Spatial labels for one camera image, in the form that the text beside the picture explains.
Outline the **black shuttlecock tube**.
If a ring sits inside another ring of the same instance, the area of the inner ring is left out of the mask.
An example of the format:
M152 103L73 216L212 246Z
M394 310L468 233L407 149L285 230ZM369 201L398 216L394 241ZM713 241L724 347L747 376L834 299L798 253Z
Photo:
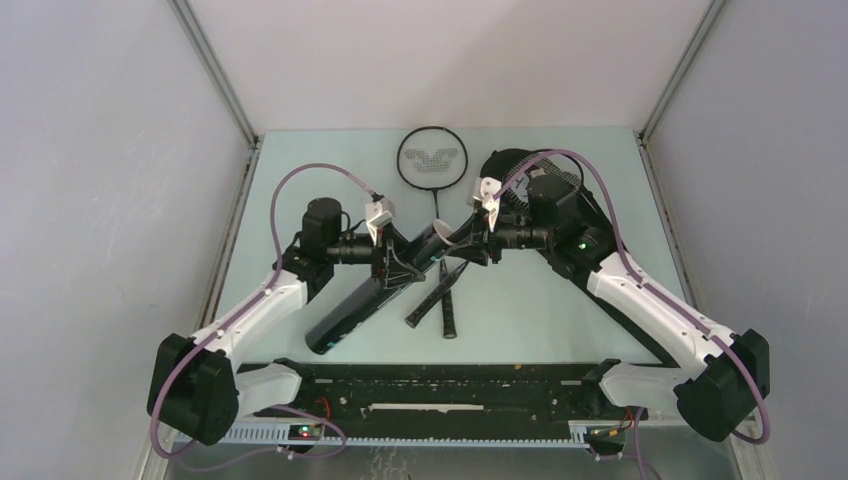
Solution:
M396 229L390 229L386 237L393 242L393 253L401 266L411 267L415 276L407 275L401 285L389 287L377 279L365 280L306 334L306 345L313 353L327 353L412 283L425 280L426 273L447 249L432 225L412 240L407 240Z

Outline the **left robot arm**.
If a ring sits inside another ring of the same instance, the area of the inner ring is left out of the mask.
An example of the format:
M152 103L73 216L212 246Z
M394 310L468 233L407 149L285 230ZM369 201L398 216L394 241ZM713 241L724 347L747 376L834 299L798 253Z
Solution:
M171 334L161 342L147 404L151 441L159 441L166 425L210 446L237 419L266 408L279 404L297 417L311 412L316 403L311 384L276 363L244 372L245 356L277 324L315 300L338 265L369 266L369 279L347 303L368 312L424 280L422 268L404 256L411 244L394 228L394 213L386 197L374 195L365 207L366 230L358 233L344 229L338 200L310 201L300 230L288 246L275 245L271 271L253 293L192 335Z

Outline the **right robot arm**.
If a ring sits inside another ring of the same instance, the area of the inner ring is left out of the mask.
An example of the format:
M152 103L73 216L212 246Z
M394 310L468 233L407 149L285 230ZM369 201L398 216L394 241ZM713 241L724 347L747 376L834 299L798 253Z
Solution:
M603 362L581 392L588 414L606 418L619 407L644 407L676 413L712 441L769 439L770 351L762 335L738 334L657 284L583 187L556 175L532 177L521 206L503 202L505 186L493 178L479 179L477 187L475 211L459 229L437 229L451 255L480 253L496 262L505 249L536 250L555 273L670 359L665 367Z

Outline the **white tube lid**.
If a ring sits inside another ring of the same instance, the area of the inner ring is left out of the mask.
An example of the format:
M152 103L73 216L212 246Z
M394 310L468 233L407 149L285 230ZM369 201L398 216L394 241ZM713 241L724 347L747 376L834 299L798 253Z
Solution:
M452 228L447 222L441 219L435 219L432 223L432 227L434 233L445 246L453 247L456 245L456 241L454 240L456 230Z

